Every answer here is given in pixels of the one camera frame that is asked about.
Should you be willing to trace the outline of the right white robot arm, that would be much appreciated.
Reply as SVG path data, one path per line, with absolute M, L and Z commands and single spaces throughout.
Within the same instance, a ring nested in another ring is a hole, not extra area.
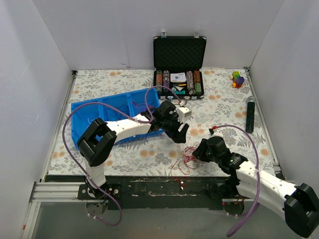
M 224 139 L 203 139 L 193 156 L 202 162 L 216 163 L 228 178 L 212 189 L 222 198 L 257 198 L 257 202 L 282 217 L 288 227 L 308 238 L 319 225 L 319 198 L 308 184 L 295 185 L 264 170 L 258 171 L 246 157 L 231 152 Z

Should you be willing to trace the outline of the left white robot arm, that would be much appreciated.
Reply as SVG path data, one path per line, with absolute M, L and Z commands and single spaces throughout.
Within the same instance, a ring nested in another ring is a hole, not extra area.
M 164 101 L 158 108 L 146 107 L 144 112 L 135 117 L 118 121 L 95 119 L 77 141 L 80 154 L 86 159 L 85 174 L 90 185 L 90 195 L 95 199 L 105 196 L 104 162 L 108 159 L 114 144 L 159 130 L 163 130 L 177 144 L 186 143 L 189 124 L 184 120 L 191 115 L 190 108 L 176 107 L 171 102 Z

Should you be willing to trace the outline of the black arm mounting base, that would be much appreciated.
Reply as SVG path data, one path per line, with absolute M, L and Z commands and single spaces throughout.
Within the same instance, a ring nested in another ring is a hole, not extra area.
M 227 177 L 155 177 L 107 176 L 101 188 L 105 196 L 88 182 L 81 184 L 77 198 L 80 200 L 107 200 L 108 210 L 208 208 L 221 210 L 223 200 L 236 201 L 237 190 Z

